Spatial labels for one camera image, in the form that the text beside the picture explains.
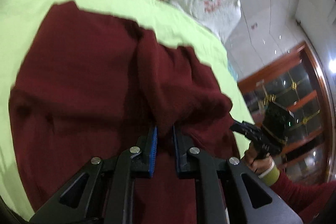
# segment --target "metal screw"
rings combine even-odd
[[[99,164],[101,162],[101,159],[99,157],[94,157],[91,159],[92,164]]]
[[[140,152],[140,147],[137,147],[137,146],[132,146],[129,151],[132,153],[132,154],[136,154],[136,153],[139,153]]]
[[[239,159],[232,157],[229,159],[229,162],[233,165],[237,165],[239,163]]]
[[[200,152],[200,149],[197,148],[197,147],[192,147],[192,148],[189,149],[189,152],[191,154],[198,154]]]

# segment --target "red fabric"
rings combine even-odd
[[[336,181],[305,186],[293,183],[284,172],[281,172],[271,189],[301,217],[303,223],[309,223],[331,197],[336,189]]]
[[[20,177],[37,210],[90,158],[133,146],[157,123],[154,177],[137,180],[137,223],[196,223],[194,182],[178,180],[168,131],[179,123],[213,155],[238,156],[228,97],[190,47],[157,44],[136,22],[54,5],[11,91]]]

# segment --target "bright light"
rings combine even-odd
[[[329,69],[332,73],[336,73],[336,59],[330,61]]]

